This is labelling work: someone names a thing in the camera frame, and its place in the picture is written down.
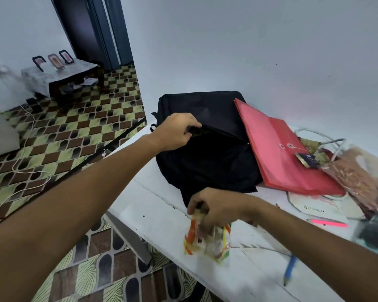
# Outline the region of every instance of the forearm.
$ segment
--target forearm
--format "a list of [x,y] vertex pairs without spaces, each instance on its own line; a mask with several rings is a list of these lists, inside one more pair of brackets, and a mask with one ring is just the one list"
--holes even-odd
[[[1,223],[0,300],[30,301],[56,264],[158,152],[144,136]],[[6,289],[8,280],[11,290]]]
[[378,301],[378,255],[249,195],[255,220],[346,301]]

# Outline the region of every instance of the red plastic envelope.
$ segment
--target red plastic envelope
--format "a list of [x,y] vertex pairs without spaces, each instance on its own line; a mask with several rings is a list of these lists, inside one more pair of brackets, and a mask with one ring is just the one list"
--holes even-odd
[[238,99],[235,104],[266,186],[304,195],[344,194],[343,188],[327,174],[301,164],[295,153],[308,151],[286,122]]

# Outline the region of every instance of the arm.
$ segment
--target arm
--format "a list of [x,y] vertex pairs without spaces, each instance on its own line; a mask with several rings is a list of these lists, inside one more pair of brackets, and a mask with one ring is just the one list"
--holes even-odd
[[149,135],[62,182],[0,223],[0,301],[31,301],[43,281],[156,154],[187,143],[193,115],[174,113]]
[[206,188],[192,196],[188,214],[204,201],[209,213],[201,228],[237,219],[253,220],[291,250],[345,301],[378,301],[378,254],[303,221],[266,201]]

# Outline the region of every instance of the small side table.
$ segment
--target small side table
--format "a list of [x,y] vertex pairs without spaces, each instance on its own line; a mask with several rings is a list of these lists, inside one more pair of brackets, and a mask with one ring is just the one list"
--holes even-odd
[[61,112],[68,110],[67,105],[70,103],[70,96],[63,95],[60,87],[70,82],[76,84],[82,83],[84,77],[98,79],[97,86],[101,93],[109,93],[109,89],[104,85],[104,70],[97,64],[76,59],[73,64],[66,65],[63,70],[53,73],[44,73],[37,66],[21,70],[22,79],[27,87],[43,96],[53,98],[58,103],[58,109]]

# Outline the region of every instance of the pink pen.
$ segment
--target pink pen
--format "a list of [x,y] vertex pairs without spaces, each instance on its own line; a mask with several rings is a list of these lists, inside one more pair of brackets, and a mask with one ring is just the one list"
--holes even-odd
[[320,220],[320,219],[307,219],[310,223],[316,223],[318,225],[331,225],[334,227],[342,227],[347,228],[348,225],[345,223],[337,223],[335,221],[328,221],[328,220]]

